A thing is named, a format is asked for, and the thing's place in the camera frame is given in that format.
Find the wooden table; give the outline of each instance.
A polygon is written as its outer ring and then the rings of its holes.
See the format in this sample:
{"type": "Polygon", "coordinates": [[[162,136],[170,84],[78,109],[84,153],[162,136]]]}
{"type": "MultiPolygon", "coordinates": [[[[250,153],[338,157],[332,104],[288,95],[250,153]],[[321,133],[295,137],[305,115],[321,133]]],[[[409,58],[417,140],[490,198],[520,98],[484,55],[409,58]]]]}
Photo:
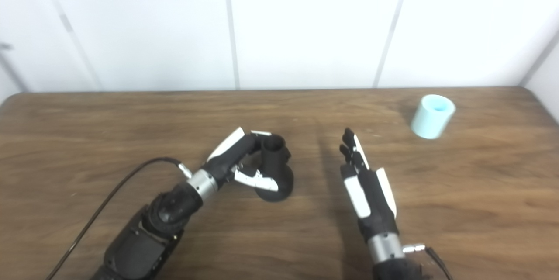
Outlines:
{"type": "MultiPolygon", "coordinates": [[[[371,279],[339,175],[344,127],[386,168],[403,242],[435,247],[456,280],[557,279],[559,128],[519,87],[16,95],[0,108],[2,278],[44,278],[136,165],[173,156],[196,169],[238,126],[285,137],[292,196],[226,185],[159,279],[371,279]],[[427,93],[457,106],[437,140],[409,129],[427,93]]],[[[138,174],[57,278],[89,279],[134,211],[180,180],[168,164],[138,174]]]]}

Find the light blue cup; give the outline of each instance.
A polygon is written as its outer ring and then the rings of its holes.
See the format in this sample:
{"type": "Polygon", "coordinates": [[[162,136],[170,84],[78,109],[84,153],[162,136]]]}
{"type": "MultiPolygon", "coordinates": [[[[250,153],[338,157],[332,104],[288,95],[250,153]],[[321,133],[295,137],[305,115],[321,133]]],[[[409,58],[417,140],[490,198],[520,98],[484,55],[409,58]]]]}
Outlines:
{"type": "Polygon", "coordinates": [[[419,137],[437,139],[455,111],[456,106],[446,97],[437,94],[426,95],[422,97],[411,121],[411,130],[419,137]]]}

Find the black cable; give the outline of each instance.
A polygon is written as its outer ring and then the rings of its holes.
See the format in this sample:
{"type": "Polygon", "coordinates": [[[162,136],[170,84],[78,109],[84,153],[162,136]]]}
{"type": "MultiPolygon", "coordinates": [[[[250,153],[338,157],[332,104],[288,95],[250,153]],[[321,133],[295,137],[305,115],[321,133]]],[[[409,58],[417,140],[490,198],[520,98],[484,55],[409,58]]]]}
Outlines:
{"type": "Polygon", "coordinates": [[[445,262],[443,262],[441,257],[439,257],[439,255],[437,255],[435,250],[431,247],[426,247],[425,252],[427,254],[429,254],[429,256],[431,256],[431,258],[433,258],[433,260],[437,263],[437,265],[439,265],[439,268],[441,268],[441,270],[443,270],[443,272],[445,273],[445,276],[447,276],[447,278],[449,280],[453,280],[453,278],[451,276],[451,273],[449,272],[449,270],[447,269],[447,266],[445,265],[445,262]]]}
{"type": "Polygon", "coordinates": [[[124,185],[124,183],[126,183],[126,181],[128,181],[132,176],[134,176],[136,173],[138,173],[141,169],[143,169],[144,167],[146,167],[149,164],[152,164],[154,162],[158,162],[158,161],[165,161],[165,162],[170,162],[176,166],[179,166],[180,164],[182,164],[179,160],[171,158],[171,157],[156,157],[154,159],[148,160],[140,165],[138,165],[134,170],[132,170],[132,172],[128,173],[128,175],[126,175],[121,181],[120,183],[118,183],[114,189],[112,189],[112,192],[110,192],[110,194],[105,198],[105,200],[103,201],[103,203],[101,203],[101,205],[99,206],[99,208],[95,211],[95,213],[91,216],[90,220],[86,223],[86,225],[83,227],[82,231],[78,234],[78,236],[76,237],[76,239],[74,240],[74,242],[72,242],[72,244],[70,245],[70,247],[68,248],[68,250],[66,250],[66,254],[64,254],[64,256],[62,256],[62,258],[60,258],[60,260],[58,261],[58,264],[56,264],[56,266],[54,267],[54,269],[52,269],[52,271],[50,272],[50,274],[48,274],[48,276],[46,277],[45,280],[51,280],[54,275],[58,272],[58,270],[62,267],[62,264],[64,264],[64,262],[66,261],[66,259],[68,258],[68,256],[70,256],[70,254],[72,253],[72,251],[74,250],[74,248],[76,248],[76,245],[78,245],[79,241],[82,239],[82,237],[84,236],[84,234],[87,232],[87,230],[90,228],[90,226],[92,225],[93,221],[95,221],[95,219],[97,218],[97,216],[99,216],[100,212],[103,210],[103,208],[107,205],[107,203],[110,201],[110,199],[116,194],[116,192],[118,192],[118,189],[120,189],[120,187],[122,187],[122,185],[124,185]]]}

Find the white wall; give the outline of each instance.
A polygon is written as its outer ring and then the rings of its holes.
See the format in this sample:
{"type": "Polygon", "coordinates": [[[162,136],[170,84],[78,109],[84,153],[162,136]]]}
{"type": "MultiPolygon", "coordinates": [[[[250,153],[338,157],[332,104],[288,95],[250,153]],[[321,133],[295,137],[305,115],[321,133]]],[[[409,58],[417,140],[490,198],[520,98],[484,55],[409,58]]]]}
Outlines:
{"type": "Polygon", "coordinates": [[[518,85],[559,0],[405,0],[379,87],[518,85]]]}
{"type": "Polygon", "coordinates": [[[526,88],[535,94],[547,111],[559,122],[559,45],[557,43],[530,78],[526,88]]]}
{"type": "Polygon", "coordinates": [[[398,0],[231,0],[242,89],[372,87],[398,0]]]}
{"type": "Polygon", "coordinates": [[[107,90],[234,89],[225,0],[59,0],[107,90]]]}
{"type": "Polygon", "coordinates": [[[95,91],[72,36],[52,0],[0,0],[3,54],[30,91],[95,91]]]}
{"type": "Polygon", "coordinates": [[[518,85],[559,0],[0,0],[30,91],[518,85]]]}

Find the robotic arm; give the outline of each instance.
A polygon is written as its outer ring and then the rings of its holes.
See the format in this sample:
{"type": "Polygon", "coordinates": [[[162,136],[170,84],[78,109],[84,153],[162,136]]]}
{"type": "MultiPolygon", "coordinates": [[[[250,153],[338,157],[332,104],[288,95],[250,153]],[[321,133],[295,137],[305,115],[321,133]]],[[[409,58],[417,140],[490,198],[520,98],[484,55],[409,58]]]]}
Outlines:
{"type": "Polygon", "coordinates": [[[157,196],[132,217],[106,250],[104,263],[92,280],[154,278],[178,244],[190,216],[231,180],[254,187],[264,200],[284,200],[293,189],[289,158],[281,136],[256,131],[245,134],[239,127],[200,170],[192,174],[181,167],[187,180],[157,196]],[[260,167],[241,164],[244,157],[257,151],[262,152],[260,167]]]}
{"type": "Polygon", "coordinates": [[[445,264],[423,244],[400,244],[396,203],[384,169],[371,171],[357,136],[346,128],[340,151],[345,188],[358,217],[361,235],[371,253],[374,280],[452,280],[445,264]],[[427,259],[418,258],[424,252],[427,259]]]}

